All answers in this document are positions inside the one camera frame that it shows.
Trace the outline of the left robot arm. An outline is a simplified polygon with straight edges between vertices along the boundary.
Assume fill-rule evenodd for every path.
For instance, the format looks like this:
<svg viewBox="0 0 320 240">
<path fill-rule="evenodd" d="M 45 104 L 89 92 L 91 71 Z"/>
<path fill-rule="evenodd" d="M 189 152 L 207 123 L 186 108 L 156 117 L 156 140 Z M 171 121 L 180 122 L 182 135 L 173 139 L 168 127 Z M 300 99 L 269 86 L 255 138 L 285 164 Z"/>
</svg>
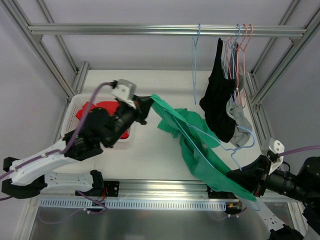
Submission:
<svg viewBox="0 0 320 240">
<path fill-rule="evenodd" d="M 102 173 L 58 173 L 59 167 L 83 162 L 111 149 L 134 122 L 146 125 L 153 104 L 150 96 L 134 96 L 133 106 L 119 101 L 113 114 L 100 106 L 89 108 L 75 130 L 41 152 L 3 160 L 1 192 L 7 199 L 29 199 L 42 192 L 74 191 L 77 196 L 98 196 L 104 191 Z"/>
</svg>

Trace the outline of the red tank top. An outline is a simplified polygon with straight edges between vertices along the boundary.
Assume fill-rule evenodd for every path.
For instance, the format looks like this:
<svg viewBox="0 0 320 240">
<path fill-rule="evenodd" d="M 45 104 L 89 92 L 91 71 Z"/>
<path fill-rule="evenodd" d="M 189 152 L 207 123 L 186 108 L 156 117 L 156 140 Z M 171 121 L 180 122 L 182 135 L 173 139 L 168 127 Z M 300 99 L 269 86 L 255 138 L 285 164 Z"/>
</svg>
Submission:
<svg viewBox="0 0 320 240">
<path fill-rule="evenodd" d="M 89 102 L 87 101 L 82 107 L 81 109 L 79 109 L 76 114 L 75 117 L 78 120 L 81 120 L 84 112 L 87 108 L 87 106 L 89 105 Z M 114 115 L 114 113 L 116 112 L 117 108 L 119 106 L 119 103 L 115 100 L 108 100 L 108 101 L 100 101 L 98 103 L 93 103 L 90 106 L 90 111 L 92 111 L 93 109 L 104 109 L 107 113 L 108 113 L 108 117 L 107 120 L 104 121 L 104 123 L 110 124 L 113 121 L 111 120 L 112 116 Z"/>
</svg>

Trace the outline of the green tank top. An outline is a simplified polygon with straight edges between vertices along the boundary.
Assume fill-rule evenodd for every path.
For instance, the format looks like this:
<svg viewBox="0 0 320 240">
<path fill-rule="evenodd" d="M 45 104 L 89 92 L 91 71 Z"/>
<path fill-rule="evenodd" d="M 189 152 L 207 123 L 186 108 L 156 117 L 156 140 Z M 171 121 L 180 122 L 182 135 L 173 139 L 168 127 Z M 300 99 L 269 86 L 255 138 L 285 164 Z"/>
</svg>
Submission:
<svg viewBox="0 0 320 240">
<path fill-rule="evenodd" d="M 156 94 L 151 98 L 153 110 L 161 117 L 157 128 L 172 134 L 173 138 L 180 136 L 182 158 L 195 178 L 216 192 L 230 192 L 248 201 L 257 201 L 252 191 L 227 177 L 231 169 L 213 151 L 220 146 L 220 141 L 197 112 L 173 108 Z"/>
</svg>

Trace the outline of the black tank top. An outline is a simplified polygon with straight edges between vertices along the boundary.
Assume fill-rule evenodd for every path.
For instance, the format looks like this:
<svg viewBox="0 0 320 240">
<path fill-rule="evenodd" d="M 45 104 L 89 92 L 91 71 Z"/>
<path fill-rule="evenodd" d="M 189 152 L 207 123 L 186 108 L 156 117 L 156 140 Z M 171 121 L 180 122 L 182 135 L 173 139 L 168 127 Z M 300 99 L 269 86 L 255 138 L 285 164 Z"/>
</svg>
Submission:
<svg viewBox="0 0 320 240">
<path fill-rule="evenodd" d="M 225 78 L 222 68 L 223 41 L 217 42 L 216 55 L 208 85 L 199 105 L 204 111 L 205 122 L 219 140 L 228 143 L 234 136 L 236 121 L 227 114 L 227 103 L 236 88 L 233 79 Z"/>
</svg>

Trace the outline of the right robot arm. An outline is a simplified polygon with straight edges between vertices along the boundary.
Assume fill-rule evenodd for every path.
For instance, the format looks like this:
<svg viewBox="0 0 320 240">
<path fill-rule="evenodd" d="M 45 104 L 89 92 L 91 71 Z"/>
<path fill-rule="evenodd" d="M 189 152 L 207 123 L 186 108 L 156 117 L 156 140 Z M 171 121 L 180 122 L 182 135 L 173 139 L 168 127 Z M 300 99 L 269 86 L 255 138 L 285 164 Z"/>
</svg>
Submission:
<svg viewBox="0 0 320 240">
<path fill-rule="evenodd" d="M 235 198 L 241 193 L 241 186 L 262 196 L 266 190 L 284 195 L 301 202 L 304 206 L 302 215 L 306 218 L 308 230 L 305 236 L 290 226 L 283 224 L 279 230 L 270 230 L 270 240 L 306 240 L 314 235 L 320 238 L 320 158 L 307 158 L 297 175 L 290 171 L 271 170 L 272 164 L 280 157 L 277 153 L 268 152 L 260 155 L 254 162 L 241 170 L 231 170 L 226 176 L 233 180 L 223 186 L 223 193 L 228 198 Z"/>
</svg>

